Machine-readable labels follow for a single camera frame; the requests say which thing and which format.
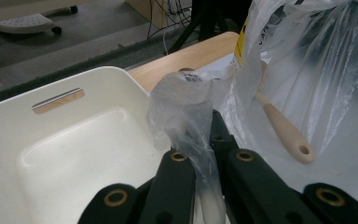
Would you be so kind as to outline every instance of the handle cutout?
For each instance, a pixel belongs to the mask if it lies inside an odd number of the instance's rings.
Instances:
[[[56,95],[45,101],[37,103],[32,106],[32,109],[36,114],[43,114],[61,105],[66,105],[69,102],[82,98],[84,94],[85,93],[83,89],[76,88],[74,90],[64,92],[63,94]]]

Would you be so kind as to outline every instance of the beige handle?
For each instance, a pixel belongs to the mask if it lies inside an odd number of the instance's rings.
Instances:
[[[269,122],[287,151],[298,161],[313,162],[313,149],[307,139],[274,105],[263,105]]]

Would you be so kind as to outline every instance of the white object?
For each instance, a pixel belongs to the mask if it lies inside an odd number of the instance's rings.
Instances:
[[[41,114],[32,109],[78,88],[78,99],[64,97],[66,104]],[[147,106],[146,92],[114,67],[0,103],[0,223],[77,223],[98,190],[137,188],[153,177],[161,153],[147,132]]]
[[[7,21],[0,21],[0,32],[9,34],[32,34],[54,28],[54,22],[37,13]]]

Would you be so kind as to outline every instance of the clear plastic bag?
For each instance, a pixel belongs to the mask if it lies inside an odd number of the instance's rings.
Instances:
[[[246,33],[260,34],[268,19],[256,18],[271,11],[264,8],[269,4],[280,5],[268,2],[255,1],[250,22],[259,24],[246,27]],[[358,2],[330,3],[314,7],[318,11],[286,4],[262,48],[256,38],[246,39],[243,65],[217,109],[239,145],[260,153],[290,187],[302,191],[324,182],[358,200]],[[254,99],[262,50],[269,62],[261,91],[310,141],[312,164],[286,152]]]
[[[146,118],[157,149],[172,147],[189,156],[196,171],[203,223],[220,224],[226,221],[226,207],[209,146],[212,86],[210,79],[203,80],[196,72],[168,74],[151,91]]]

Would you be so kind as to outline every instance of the metal ring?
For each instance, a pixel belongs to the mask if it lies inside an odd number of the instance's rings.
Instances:
[[[180,152],[173,152],[173,154],[171,154],[171,160],[173,161],[185,161],[187,158],[188,156],[186,154],[182,154]]]
[[[240,161],[252,161],[255,157],[252,153],[240,151],[237,153],[237,159]]]
[[[327,198],[326,194],[329,194],[333,198]],[[340,207],[345,204],[344,198],[340,194],[336,193],[335,191],[333,191],[331,189],[317,189],[316,196],[318,196],[318,198],[322,202],[328,203],[335,207]]]
[[[121,194],[122,198],[118,201],[111,201],[110,197],[114,194]],[[103,199],[103,202],[106,204],[106,206],[109,207],[116,207],[119,205],[122,205],[124,202],[127,201],[129,195],[127,194],[127,192],[123,189],[114,189],[112,191],[110,191],[108,194],[106,194],[106,196]]]

